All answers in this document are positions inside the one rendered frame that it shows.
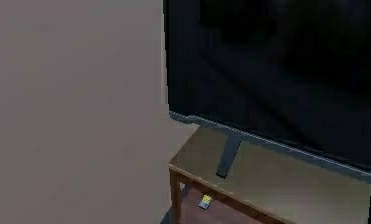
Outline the small yellow grey box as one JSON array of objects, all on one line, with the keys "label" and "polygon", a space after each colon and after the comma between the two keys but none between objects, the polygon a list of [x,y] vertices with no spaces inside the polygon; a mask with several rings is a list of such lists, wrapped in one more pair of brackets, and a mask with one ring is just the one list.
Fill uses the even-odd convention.
[{"label": "small yellow grey box", "polygon": [[202,196],[200,201],[198,202],[198,206],[204,210],[207,210],[212,202],[212,198],[206,194]]}]

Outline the brown wooden television table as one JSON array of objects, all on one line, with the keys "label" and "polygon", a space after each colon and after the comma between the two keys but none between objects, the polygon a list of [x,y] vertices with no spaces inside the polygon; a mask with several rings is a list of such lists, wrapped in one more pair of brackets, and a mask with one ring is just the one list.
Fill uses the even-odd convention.
[{"label": "brown wooden television table", "polygon": [[221,178],[226,142],[221,132],[197,129],[169,162],[172,185],[189,184],[266,224],[368,224],[369,184],[250,142]]}]

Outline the black television set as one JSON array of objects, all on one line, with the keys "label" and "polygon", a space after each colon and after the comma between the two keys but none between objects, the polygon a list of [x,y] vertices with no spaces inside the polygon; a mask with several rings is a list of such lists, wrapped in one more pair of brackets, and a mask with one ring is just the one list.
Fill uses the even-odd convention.
[{"label": "black television set", "polygon": [[[170,117],[371,187],[371,0],[163,0]],[[371,224],[371,195],[368,214]]]}]

